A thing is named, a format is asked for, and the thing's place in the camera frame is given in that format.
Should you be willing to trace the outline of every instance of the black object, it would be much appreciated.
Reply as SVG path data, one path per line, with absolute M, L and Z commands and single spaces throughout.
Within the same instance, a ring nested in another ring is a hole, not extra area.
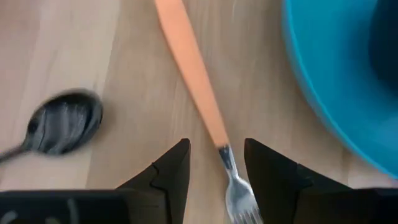
M 398 223 L 397 189 L 353 190 L 253 139 L 244 159 L 264 223 Z
M 0 193 L 0 223 L 182 223 L 189 175 L 183 139 L 115 190 Z
M 378 0 L 370 28 L 370 63 L 382 82 L 398 94 L 398 1 Z
M 88 90 L 69 90 L 45 102 L 32 116 L 24 142 L 0 154 L 0 162 L 26 151 L 58 156 L 78 149 L 98 130 L 103 105 Z

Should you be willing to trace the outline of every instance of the fork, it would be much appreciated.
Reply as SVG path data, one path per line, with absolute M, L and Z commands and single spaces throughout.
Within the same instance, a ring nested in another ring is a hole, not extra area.
M 183 2 L 155 0 L 155 5 L 174 59 L 228 174 L 225 195 L 228 215 L 234 224 L 260 224 L 262 220 L 252 188 L 238 175 L 223 119 Z

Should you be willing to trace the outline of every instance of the spoon handle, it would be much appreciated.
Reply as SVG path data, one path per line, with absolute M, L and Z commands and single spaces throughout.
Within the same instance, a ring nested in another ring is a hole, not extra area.
M 24 152 L 26 152 L 26 149 L 22 145 L 16 146 L 16 147 L 9 149 L 5 152 L 2 152 L 2 153 L 0 153 L 0 164 L 9 159 L 12 159 L 13 157 L 18 156 Z

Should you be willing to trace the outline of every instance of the spoon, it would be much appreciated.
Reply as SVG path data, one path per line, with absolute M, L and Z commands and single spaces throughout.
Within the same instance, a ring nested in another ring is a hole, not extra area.
M 98 130 L 103 105 L 89 90 L 70 90 L 48 100 L 30 119 L 25 140 L 0 154 L 0 163 L 28 151 L 60 156 L 87 143 Z

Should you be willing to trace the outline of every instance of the wooden table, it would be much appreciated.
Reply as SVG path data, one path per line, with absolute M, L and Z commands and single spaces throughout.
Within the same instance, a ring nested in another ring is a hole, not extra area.
M 390 179 L 352 156 L 315 117 L 289 67 L 281 0 L 186 0 L 233 149 L 255 138 L 352 187 Z M 105 103 L 85 150 L 34 154 L 0 168 L 0 188 L 115 188 L 181 138 L 192 142 L 185 223 L 223 223 L 226 176 L 180 77 L 151 0 L 0 0 L 0 148 L 20 142 L 33 110 L 85 87 Z

